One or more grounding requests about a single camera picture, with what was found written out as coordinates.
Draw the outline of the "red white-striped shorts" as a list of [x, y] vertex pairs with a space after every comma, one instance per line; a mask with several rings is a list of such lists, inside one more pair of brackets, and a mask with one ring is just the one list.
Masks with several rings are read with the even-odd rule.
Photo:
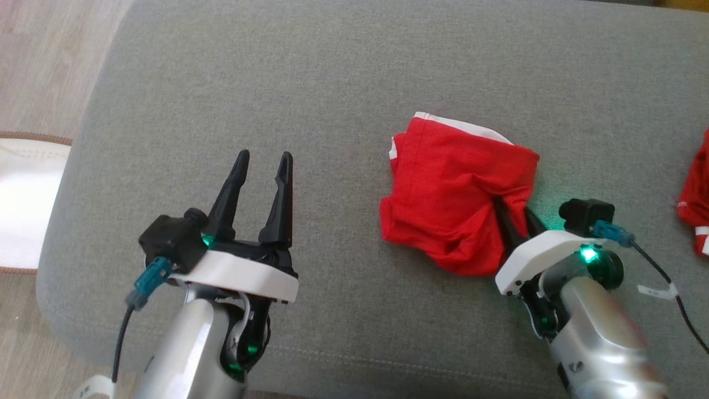
[[392, 137], [388, 157], [393, 188], [380, 202], [382, 237], [456, 275], [496, 274], [504, 245], [493, 200], [527, 232], [539, 154], [492, 129], [418, 111]]

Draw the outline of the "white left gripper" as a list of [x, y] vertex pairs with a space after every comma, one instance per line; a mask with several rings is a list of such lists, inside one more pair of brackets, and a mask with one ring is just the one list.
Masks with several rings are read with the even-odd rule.
[[[234, 217], [245, 184], [250, 163], [250, 151], [242, 150], [225, 179], [208, 215], [209, 222], [203, 241], [208, 246], [205, 255], [188, 274], [173, 273], [170, 281], [187, 290], [186, 301], [195, 298], [217, 300], [239, 299], [241, 294], [255, 295], [280, 303], [293, 303], [299, 289], [297, 277], [274, 266], [215, 250], [218, 240], [233, 240]], [[266, 224], [259, 232], [259, 243], [289, 249], [293, 241], [293, 168], [290, 152], [282, 154], [274, 180], [277, 192]]]

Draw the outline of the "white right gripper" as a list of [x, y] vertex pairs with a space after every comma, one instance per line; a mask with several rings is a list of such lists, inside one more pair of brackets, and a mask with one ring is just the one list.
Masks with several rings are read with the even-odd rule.
[[495, 275], [501, 295], [519, 294], [522, 284], [578, 252], [583, 245], [596, 243], [595, 238], [580, 237], [567, 231], [548, 231], [529, 207], [524, 209], [525, 222], [529, 237], [534, 238], [525, 242], [502, 197], [493, 198], [493, 208], [503, 242], [503, 256], [507, 258]]

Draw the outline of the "red white jersey shirt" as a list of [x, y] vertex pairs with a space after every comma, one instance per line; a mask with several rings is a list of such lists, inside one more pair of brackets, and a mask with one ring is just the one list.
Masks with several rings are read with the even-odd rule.
[[709, 258], [709, 129], [691, 162], [677, 204], [681, 222], [694, 231], [694, 252]]

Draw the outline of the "white rug brown edge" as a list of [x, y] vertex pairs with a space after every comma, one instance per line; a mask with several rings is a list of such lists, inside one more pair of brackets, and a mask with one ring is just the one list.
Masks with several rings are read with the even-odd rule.
[[71, 144], [0, 131], [0, 275], [37, 273]]

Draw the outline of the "grey fabric sofa seat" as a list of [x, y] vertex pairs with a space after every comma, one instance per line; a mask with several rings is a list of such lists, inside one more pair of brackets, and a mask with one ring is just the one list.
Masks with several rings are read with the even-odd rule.
[[570, 198], [670, 275], [709, 344], [709, 259], [676, 214], [709, 128], [709, 14], [583, 0], [136, 0], [69, 154], [37, 297], [103, 366], [159, 215], [208, 211], [237, 154], [235, 230], [268, 218], [294, 156], [298, 298], [271, 308], [255, 391], [324, 399], [567, 399], [524, 306], [382, 238], [391, 138], [416, 111], [540, 155], [531, 208]]

